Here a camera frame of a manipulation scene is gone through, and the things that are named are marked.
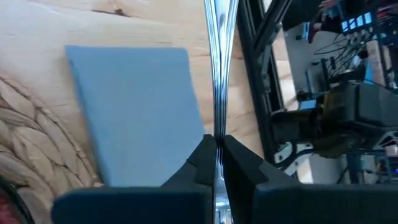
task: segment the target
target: woven placemat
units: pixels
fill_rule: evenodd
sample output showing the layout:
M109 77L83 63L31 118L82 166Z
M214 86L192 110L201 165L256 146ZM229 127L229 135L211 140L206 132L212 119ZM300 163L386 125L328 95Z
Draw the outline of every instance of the woven placemat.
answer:
M62 122L0 71L0 175L24 199L36 223L49 223L53 199L100 185L82 148Z

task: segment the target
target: metal fork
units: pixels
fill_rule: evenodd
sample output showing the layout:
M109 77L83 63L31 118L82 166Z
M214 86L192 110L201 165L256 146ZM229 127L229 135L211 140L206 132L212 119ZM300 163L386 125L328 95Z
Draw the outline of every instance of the metal fork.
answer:
M228 73L238 0L205 0L211 71L213 77L214 137L216 160L215 223L233 223L223 177L223 140L226 135Z

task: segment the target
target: black metal frame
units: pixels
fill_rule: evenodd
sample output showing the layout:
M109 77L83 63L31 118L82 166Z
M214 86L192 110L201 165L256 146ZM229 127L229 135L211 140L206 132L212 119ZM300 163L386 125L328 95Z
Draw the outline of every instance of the black metal frame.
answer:
M265 159L275 164L271 113L284 109L272 43L292 0L272 1L265 12L262 0L240 0L237 25Z

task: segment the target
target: blue pad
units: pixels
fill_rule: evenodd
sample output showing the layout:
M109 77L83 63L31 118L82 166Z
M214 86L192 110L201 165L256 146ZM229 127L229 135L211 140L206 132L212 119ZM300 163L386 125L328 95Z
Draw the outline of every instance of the blue pad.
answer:
M162 185L204 133L186 50L68 46L66 52L105 184Z
M303 101L303 102L300 102L300 106L298 107L298 110L306 110L306 109L315 108L316 105L317 105L316 100Z

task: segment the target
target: wooden table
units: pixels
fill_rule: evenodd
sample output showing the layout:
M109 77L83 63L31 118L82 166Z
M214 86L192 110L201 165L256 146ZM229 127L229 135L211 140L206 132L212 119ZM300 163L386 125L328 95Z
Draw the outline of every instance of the wooden table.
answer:
M186 48L200 113L206 131L213 132L213 94L203 0L0 1L0 73L9 74L44 101L91 152L63 49L67 44ZM282 35L274 47L284 98L292 107L295 92ZM228 134L262 156L237 35L229 78Z

